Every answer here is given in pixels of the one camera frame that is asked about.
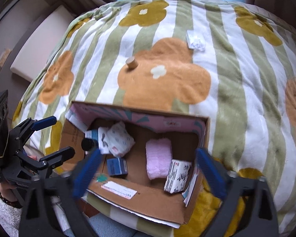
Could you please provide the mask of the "person's left hand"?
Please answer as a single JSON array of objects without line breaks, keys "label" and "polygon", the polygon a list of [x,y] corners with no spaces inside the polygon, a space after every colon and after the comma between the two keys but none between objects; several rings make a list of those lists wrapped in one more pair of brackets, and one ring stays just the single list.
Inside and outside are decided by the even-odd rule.
[{"label": "person's left hand", "polygon": [[12,190],[15,188],[16,188],[15,186],[9,184],[7,181],[1,182],[0,183],[0,199],[11,207],[20,208],[21,205],[17,200],[16,196],[14,195],[14,193],[12,192]]}]

